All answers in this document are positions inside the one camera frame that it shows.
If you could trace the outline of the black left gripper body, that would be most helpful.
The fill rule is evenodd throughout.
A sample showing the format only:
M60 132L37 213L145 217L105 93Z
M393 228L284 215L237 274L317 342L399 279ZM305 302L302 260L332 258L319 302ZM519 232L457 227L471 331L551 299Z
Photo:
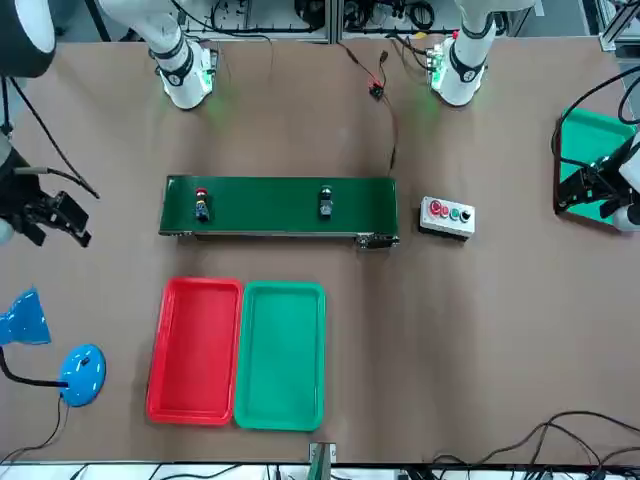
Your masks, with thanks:
M581 201L619 200L624 195L624 179L619 173L619 166L605 160L599 164L592 163L578 171Z

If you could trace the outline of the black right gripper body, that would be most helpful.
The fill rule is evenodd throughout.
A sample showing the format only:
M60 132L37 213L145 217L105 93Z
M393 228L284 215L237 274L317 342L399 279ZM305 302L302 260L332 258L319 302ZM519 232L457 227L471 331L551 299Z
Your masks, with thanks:
M1 171L2 231L42 231L42 225L53 226L53 197L41 189L39 180L49 173L49 168Z

